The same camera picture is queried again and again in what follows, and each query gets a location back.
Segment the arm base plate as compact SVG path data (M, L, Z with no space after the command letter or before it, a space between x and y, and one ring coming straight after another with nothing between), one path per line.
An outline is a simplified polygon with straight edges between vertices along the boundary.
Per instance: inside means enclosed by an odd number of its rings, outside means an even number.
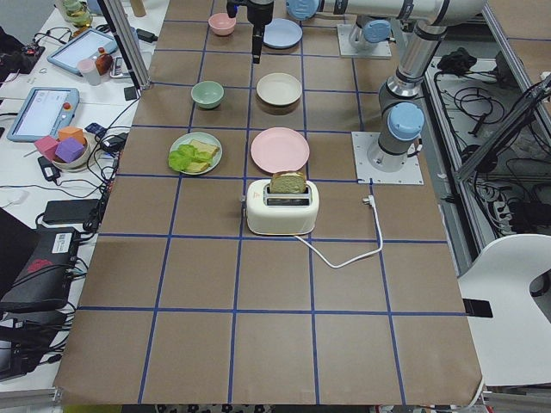
M338 24L337 39L340 55L348 58L390 59L391 48L387 40L378 43L368 43L363 37L356 44L350 40L350 34L357 29L355 24Z
M390 155L379 147L379 133L352 132L356 180L363 184L423 185L418 156L409 157L414 144L400 155Z

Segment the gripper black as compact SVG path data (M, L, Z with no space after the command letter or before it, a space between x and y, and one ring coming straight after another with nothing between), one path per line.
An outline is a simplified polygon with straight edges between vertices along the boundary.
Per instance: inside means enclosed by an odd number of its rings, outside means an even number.
M254 64L260 63L263 48L263 26L272 22L274 12L273 0L227 0L226 13L234 18L238 7L246 7L247 20L253 27L251 38L251 55Z

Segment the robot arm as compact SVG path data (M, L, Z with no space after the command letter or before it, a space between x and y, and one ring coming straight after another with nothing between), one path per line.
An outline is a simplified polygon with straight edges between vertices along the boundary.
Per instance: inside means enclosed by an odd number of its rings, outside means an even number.
M483 0L420 0L420 1L287 1L287 12L304 21L318 12L334 15L352 14L385 17L416 22L407 48L395 73L384 83L380 100L392 97L408 101L417 97L424 74L442 42L447 29L466 22L482 12Z
M358 15L349 34L349 43L356 49L373 46L391 35L391 23L383 18Z

